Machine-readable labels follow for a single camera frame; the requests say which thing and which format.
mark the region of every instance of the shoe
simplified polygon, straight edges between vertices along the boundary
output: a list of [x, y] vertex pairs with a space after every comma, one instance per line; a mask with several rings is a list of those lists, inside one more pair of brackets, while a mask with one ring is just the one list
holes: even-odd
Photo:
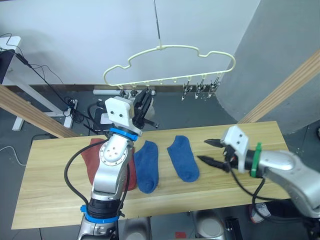
[[[265, 218], [268, 218], [271, 216], [271, 213], [269, 212], [266, 204], [264, 202], [261, 202], [261, 203], [256, 203], [255, 204], [257, 210], [259, 211], [259, 213], [264, 216]], [[258, 223], [261, 223], [264, 219], [262, 217], [260, 217], [256, 210], [254, 209], [253, 205], [251, 204], [249, 206], [249, 216], [250, 216], [250, 219], [251, 221], [254, 223], [254, 224], [258, 224]]]

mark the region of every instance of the clothes hanger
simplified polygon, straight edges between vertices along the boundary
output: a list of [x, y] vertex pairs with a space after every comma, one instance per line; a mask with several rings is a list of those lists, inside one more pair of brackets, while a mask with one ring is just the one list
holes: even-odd
[[[219, 79], [219, 77], [224, 74], [224, 73], [228, 73], [231, 72], [235, 66], [236, 66], [236, 59], [234, 56], [232, 56], [231, 54], [224, 52], [224, 51], [209, 51], [207, 54], [200, 54], [200, 50], [199, 48], [195, 47], [195, 46], [190, 46], [190, 45], [162, 45], [161, 42], [161, 38], [160, 38], [160, 29], [159, 29], [159, 22], [158, 22], [158, 14], [157, 14], [157, 7], [156, 7], [156, 0], [153, 0], [153, 6], [154, 6], [154, 13], [155, 13], [155, 21], [156, 21], [156, 27], [157, 27], [157, 32], [158, 32], [158, 40], [159, 40], [159, 46], [156, 46], [155, 48], [151, 48], [151, 49], [147, 49], [141, 52], [138, 52], [134, 55], [132, 55], [131, 57], [128, 58], [128, 65], [127, 66], [122, 66], [122, 65], [114, 65], [110, 68], [108, 68], [104, 73], [103, 73], [103, 79], [104, 82], [109, 85], [109, 86], [117, 86], [120, 89], [123, 89], [124, 85], [131, 85], [134, 88], [136, 87], [136, 85], [138, 84], [144, 84], [146, 86], [150, 86], [152, 83], [157, 82], [160, 85], [166, 85], [164, 84], [164, 81], [173, 81], [173, 83], [176, 83], [177, 80], [179, 79], [187, 79], [188, 84], [189, 82], [192, 80], [193, 77], [197, 77], [197, 76], [201, 76], [203, 79], [205, 79], [207, 76], [209, 75], [213, 75], [213, 74], [217, 74], [217, 77]], [[199, 58], [207, 58], [208, 56], [210, 56], [211, 54], [218, 54], [218, 55], [225, 55], [228, 56], [229, 58], [232, 59], [232, 66], [227, 69], [227, 70], [222, 70], [222, 71], [213, 71], [213, 72], [204, 72], [204, 73], [197, 73], [197, 74], [191, 74], [191, 75], [182, 75], [182, 76], [174, 76], [174, 77], [166, 77], [166, 78], [157, 78], [157, 79], [151, 79], [151, 80], [143, 80], [143, 81], [135, 81], [135, 82], [125, 82], [125, 83], [108, 83], [107, 81], [107, 74], [116, 69], [116, 68], [121, 68], [121, 69], [128, 69], [132, 66], [131, 61], [138, 57], [141, 56], [143, 54], [147, 54], [150, 52], [154, 52], [154, 51], [162, 51], [165, 49], [169, 49], [169, 48], [184, 48], [184, 49], [192, 49], [196, 51], [196, 54]]]

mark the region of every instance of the wooden beam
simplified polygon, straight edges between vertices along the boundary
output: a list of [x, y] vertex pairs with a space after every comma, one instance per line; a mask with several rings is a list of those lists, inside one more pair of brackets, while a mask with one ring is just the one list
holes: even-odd
[[24, 119], [28, 123], [58, 137], [70, 138], [78, 137], [76, 133], [65, 128], [56, 120], [44, 114], [38, 108], [27, 103], [8, 88], [0, 84], [0, 108]]
[[316, 51], [238, 123], [244, 124], [258, 121], [318, 73], [320, 73], [320, 50]]

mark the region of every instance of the wooden table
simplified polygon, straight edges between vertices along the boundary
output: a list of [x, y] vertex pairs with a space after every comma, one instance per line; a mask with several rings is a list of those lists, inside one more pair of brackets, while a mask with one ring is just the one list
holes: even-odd
[[[284, 138], [275, 121], [239, 124], [249, 136], [250, 147], [262, 142], [265, 150], [287, 150]], [[159, 183], [155, 191], [145, 194], [138, 188], [128, 192], [124, 201], [126, 218], [154, 216], [244, 205], [251, 197], [244, 193], [230, 174], [210, 167], [196, 156], [207, 155], [223, 161], [223, 150], [204, 140], [220, 138], [230, 125], [205, 126], [144, 132], [135, 144], [136, 151], [145, 140], [158, 146]], [[172, 165], [167, 147], [176, 135], [185, 135], [200, 170], [193, 183], [183, 182]], [[96, 136], [36, 140], [32, 144], [15, 209], [12, 229], [44, 228], [77, 225], [81, 223], [82, 200], [65, 184], [64, 168], [69, 158], [87, 146]], [[81, 156], [69, 169], [70, 181], [90, 199], [91, 185]], [[260, 180], [248, 174], [237, 174], [243, 185], [254, 192]], [[278, 185], [267, 181], [261, 196], [288, 198]]]

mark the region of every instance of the gray floor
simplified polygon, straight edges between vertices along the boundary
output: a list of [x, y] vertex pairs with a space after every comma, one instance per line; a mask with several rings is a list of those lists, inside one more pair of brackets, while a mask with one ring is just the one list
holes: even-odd
[[[97, 99], [106, 99], [105, 95], [93, 95], [92, 92], [62, 92], [63, 96], [70, 96], [79, 100], [78, 110], [86, 112], [87, 105]], [[24, 99], [45, 111], [35, 100], [24, 93], [20, 94]], [[43, 93], [57, 106], [63, 107], [57, 97], [51, 93]], [[232, 119], [219, 105], [215, 97], [207, 99], [203, 93], [197, 100], [188, 95], [181, 102], [180, 93], [158, 93], [154, 99], [154, 120], [160, 123], [159, 130], [175, 128], [191, 128], [200, 126], [234, 124]], [[25, 123], [21, 131], [12, 131], [15, 116], [0, 109], [0, 149], [11, 145], [16, 149], [21, 162], [25, 163], [30, 151], [30, 140], [33, 135], [45, 133], [41, 129]], [[284, 136], [289, 149], [297, 153], [306, 165], [320, 171], [318, 155], [320, 153], [319, 140], [315, 135], [315, 129], [320, 122], [304, 127], [296, 133]], [[86, 136], [88, 130], [82, 124], [73, 124], [72, 130]], [[153, 130], [147, 126], [145, 131]], [[24, 168], [19, 166], [11, 150], [0, 151], [0, 240], [40, 240], [39, 229], [11, 230], [13, 215], [17, 203]], [[245, 240], [303, 240], [307, 239], [301, 224], [288, 224], [287, 226], [262, 222], [253, 224], [248, 219], [247, 206], [235, 206], [216, 209], [221, 218], [233, 216], [239, 218], [240, 227]], [[188, 237], [194, 237], [194, 226], [191, 217], [186, 213], [153, 216], [151, 218], [152, 235], [154, 240], [173, 239], [175, 232], [186, 232]], [[44, 240], [71, 240], [77, 237], [79, 225], [42, 228]]]

